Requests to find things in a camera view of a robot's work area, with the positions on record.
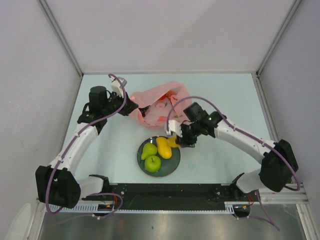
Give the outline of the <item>red fake fruit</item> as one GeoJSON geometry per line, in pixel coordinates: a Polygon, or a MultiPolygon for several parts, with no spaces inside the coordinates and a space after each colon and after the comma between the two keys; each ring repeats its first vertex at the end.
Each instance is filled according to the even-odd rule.
{"type": "Polygon", "coordinates": [[[169,100],[170,100],[171,98],[173,98],[175,101],[178,100],[178,99],[177,99],[177,93],[176,93],[175,91],[172,91],[172,90],[168,91],[168,92],[165,93],[163,96],[161,96],[161,97],[159,98],[159,100],[164,100],[165,98],[168,98],[169,100]]]}

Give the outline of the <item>yellow fake lemon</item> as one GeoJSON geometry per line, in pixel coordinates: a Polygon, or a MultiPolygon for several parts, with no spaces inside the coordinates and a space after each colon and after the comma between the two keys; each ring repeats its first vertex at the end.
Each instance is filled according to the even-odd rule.
{"type": "Polygon", "coordinates": [[[172,149],[168,144],[167,138],[159,136],[156,138],[158,154],[163,159],[170,159],[172,157],[172,149]]]}

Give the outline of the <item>green fake pear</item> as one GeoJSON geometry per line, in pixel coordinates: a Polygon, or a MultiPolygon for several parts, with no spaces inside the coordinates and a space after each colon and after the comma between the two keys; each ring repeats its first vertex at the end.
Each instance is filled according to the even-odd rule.
{"type": "Polygon", "coordinates": [[[143,146],[141,160],[144,161],[150,156],[155,156],[157,153],[158,153],[158,148],[154,144],[147,142],[143,146]]]}

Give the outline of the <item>pink plastic bag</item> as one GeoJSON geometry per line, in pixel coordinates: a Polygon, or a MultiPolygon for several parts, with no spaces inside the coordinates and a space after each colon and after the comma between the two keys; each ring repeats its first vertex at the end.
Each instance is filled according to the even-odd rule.
{"type": "Polygon", "coordinates": [[[165,83],[143,92],[134,92],[130,99],[138,104],[138,108],[129,114],[129,117],[149,129],[163,128],[173,105],[189,95],[186,86],[176,81],[165,83]],[[173,98],[159,100],[159,98],[168,91],[176,92],[177,100],[174,100],[173,98]],[[139,108],[144,108],[146,106],[149,106],[149,109],[146,116],[143,117],[139,108]]]}

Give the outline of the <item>dark teal ceramic plate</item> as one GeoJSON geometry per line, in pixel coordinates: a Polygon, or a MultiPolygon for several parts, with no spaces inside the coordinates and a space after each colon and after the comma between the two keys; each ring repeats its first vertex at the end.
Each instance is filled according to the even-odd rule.
{"type": "Polygon", "coordinates": [[[154,173],[148,172],[145,169],[145,160],[141,160],[143,147],[144,147],[144,145],[146,143],[152,143],[157,147],[157,143],[156,143],[157,137],[168,138],[168,137],[165,137],[165,136],[153,136],[153,137],[150,137],[147,140],[145,140],[139,146],[139,148],[137,150],[137,162],[138,162],[138,165],[141,168],[141,170],[144,173],[146,173],[147,175],[152,176],[152,177],[165,177],[165,176],[173,173],[177,169],[177,167],[178,167],[178,165],[180,163],[181,153],[180,153],[180,149],[179,148],[171,148],[172,157],[170,159],[164,159],[159,155],[159,153],[157,151],[156,156],[158,156],[161,159],[161,168],[157,172],[154,172],[154,173]]]}

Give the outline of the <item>yellow fake mango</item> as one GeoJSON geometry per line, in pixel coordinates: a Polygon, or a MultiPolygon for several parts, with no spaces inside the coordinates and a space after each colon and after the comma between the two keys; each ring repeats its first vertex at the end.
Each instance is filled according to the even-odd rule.
{"type": "Polygon", "coordinates": [[[170,148],[179,148],[180,145],[176,143],[176,137],[167,138],[166,143],[170,148]]]}

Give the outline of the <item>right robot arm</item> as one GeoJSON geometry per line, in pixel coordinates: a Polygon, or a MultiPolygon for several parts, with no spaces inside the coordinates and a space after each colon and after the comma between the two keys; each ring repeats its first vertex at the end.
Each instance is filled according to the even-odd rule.
{"type": "Polygon", "coordinates": [[[184,111],[187,120],[170,120],[168,133],[176,134],[176,144],[193,148],[198,136],[211,136],[225,141],[254,158],[260,168],[239,174],[230,185],[230,194],[242,201],[254,190],[268,188],[280,192],[298,170],[298,164],[289,142],[278,142],[255,136],[229,121],[218,111],[208,114],[194,102],[184,111]]]}

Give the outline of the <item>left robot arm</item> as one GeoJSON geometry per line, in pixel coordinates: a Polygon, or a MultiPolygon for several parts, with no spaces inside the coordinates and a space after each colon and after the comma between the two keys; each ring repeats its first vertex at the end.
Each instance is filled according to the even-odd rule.
{"type": "Polygon", "coordinates": [[[105,200],[110,196],[109,179],[91,174],[76,180],[76,169],[91,143],[101,133],[108,118],[115,114],[128,116],[138,104],[128,94],[108,91],[104,86],[90,89],[89,102],[83,107],[73,136],[48,166],[39,166],[35,172],[38,199],[47,206],[72,209],[80,199],[94,194],[105,200]]]}

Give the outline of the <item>green fake apple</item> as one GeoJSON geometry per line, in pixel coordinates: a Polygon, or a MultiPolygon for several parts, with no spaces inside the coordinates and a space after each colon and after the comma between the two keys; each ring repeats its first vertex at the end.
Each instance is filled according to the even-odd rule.
{"type": "Polygon", "coordinates": [[[145,170],[149,173],[156,173],[162,166],[161,159],[157,155],[151,155],[144,161],[145,170]]]}

